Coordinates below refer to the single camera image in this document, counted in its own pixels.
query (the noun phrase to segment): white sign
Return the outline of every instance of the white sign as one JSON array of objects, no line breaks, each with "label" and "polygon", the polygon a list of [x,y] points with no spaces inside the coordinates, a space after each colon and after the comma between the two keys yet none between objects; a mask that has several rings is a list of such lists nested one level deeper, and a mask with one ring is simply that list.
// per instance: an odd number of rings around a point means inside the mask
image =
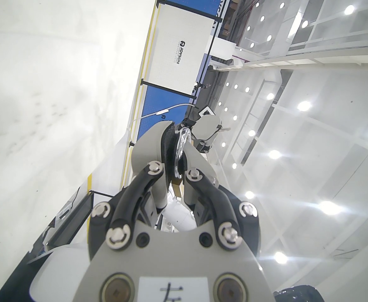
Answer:
[{"label": "white sign", "polygon": [[208,302],[206,277],[140,277],[138,302]]},{"label": "white sign", "polygon": [[213,19],[169,5],[159,8],[157,36],[145,81],[191,94]]}]

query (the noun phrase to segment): recessed light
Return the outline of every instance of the recessed light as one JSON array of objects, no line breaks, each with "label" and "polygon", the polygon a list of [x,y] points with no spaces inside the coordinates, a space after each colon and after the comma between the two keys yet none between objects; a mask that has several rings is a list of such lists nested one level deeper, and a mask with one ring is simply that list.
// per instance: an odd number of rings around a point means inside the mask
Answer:
[{"label": "recessed light", "polygon": [[335,203],[329,202],[328,200],[319,204],[319,209],[327,215],[335,215],[342,211],[342,208]]},{"label": "recessed light", "polygon": [[354,11],[354,6],[351,4],[349,5],[345,10],[344,10],[344,14],[345,15],[350,15],[352,14]]},{"label": "recessed light", "polygon": [[272,150],[269,152],[269,158],[271,159],[277,159],[280,158],[282,155],[280,154],[280,152],[278,150]]},{"label": "recessed light", "polygon": [[300,102],[298,105],[297,105],[297,109],[302,111],[302,112],[306,112],[308,111],[310,108],[311,108],[311,103],[310,102]]},{"label": "recessed light", "polygon": [[288,257],[284,253],[281,253],[280,251],[275,253],[275,261],[279,264],[286,264],[287,260]]},{"label": "recessed light", "polygon": [[253,199],[255,197],[255,194],[252,191],[247,191],[245,193],[245,197],[247,197],[248,199]]}]

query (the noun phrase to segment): metal screw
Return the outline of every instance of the metal screw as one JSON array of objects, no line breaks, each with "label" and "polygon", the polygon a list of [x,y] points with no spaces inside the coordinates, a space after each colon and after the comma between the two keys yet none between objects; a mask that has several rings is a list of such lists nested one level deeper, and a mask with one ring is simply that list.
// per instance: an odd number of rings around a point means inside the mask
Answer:
[{"label": "metal screw", "polygon": [[233,227],[228,227],[224,229],[223,236],[227,242],[235,243],[238,239],[238,232]]},{"label": "metal screw", "polygon": [[103,217],[106,218],[110,214],[110,204],[107,202],[100,202],[93,207],[92,217]]}]

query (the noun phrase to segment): dark object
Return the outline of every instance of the dark object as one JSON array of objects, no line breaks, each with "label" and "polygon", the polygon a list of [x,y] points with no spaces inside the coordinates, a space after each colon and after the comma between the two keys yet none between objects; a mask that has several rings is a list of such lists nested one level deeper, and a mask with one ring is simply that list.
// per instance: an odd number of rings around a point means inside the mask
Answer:
[{"label": "dark object", "polygon": [[273,293],[276,302],[325,302],[312,286],[301,285]]},{"label": "dark object", "polygon": [[136,245],[139,248],[144,248],[149,244],[150,241],[150,237],[148,235],[148,233],[140,233],[137,237],[136,237]]},{"label": "dark object", "polygon": [[196,99],[196,97],[194,95],[186,94],[186,93],[183,93],[183,92],[180,92],[180,91],[175,91],[175,90],[172,90],[172,89],[168,89],[167,87],[164,87],[164,86],[160,86],[160,85],[152,84],[152,83],[149,83],[149,82],[145,82],[143,80],[143,78],[140,80],[140,84],[141,85],[152,86],[152,87],[155,87],[156,89],[161,89],[161,90],[165,90],[165,91],[168,91],[168,92],[171,92],[171,93],[179,94],[179,95],[182,95],[184,97],[188,97],[188,98],[191,98],[191,99],[194,99],[194,100]]},{"label": "dark object", "polygon": [[216,15],[208,14],[208,13],[206,13],[204,11],[196,10],[194,8],[190,8],[190,7],[187,7],[187,6],[184,6],[182,4],[172,2],[172,1],[157,0],[156,1],[156,7],[157,8],[158,8],[158,5],[159,4],[167,4],[167,5],[172,6],[172,7],[176,7],[176,8],[183,9],[183,10],[187,10],[187,11],[190,11],[191,13],[198,14],[198,15],[201,15],[201,16],[205,16],[205,17],[211,18],[211,19],[215,20],[217,23],[221,23],[223,21],[220,17],[218,17]]},{"label": "dark object", "polygon": [[199,243],[201,246],[209,248],[213,243],[213,238],[209,233],[204,232],[199,236]]}]

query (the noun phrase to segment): robotic hand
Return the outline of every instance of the robotic hand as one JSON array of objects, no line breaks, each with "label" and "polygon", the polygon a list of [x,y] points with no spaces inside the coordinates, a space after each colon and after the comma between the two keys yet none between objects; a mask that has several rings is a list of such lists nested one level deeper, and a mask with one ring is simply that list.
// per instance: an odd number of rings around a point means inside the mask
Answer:
[{"label": "robotic hand", "polygon": [[[74,302],[275,301],[255,258],[256,208],[219,185],[190,139],[188,128],[176,131],[170,121],[139,139],[131,184],[92,211],[91,263]],[[154,229],[170,183],[181,181],[197,228]]]}]

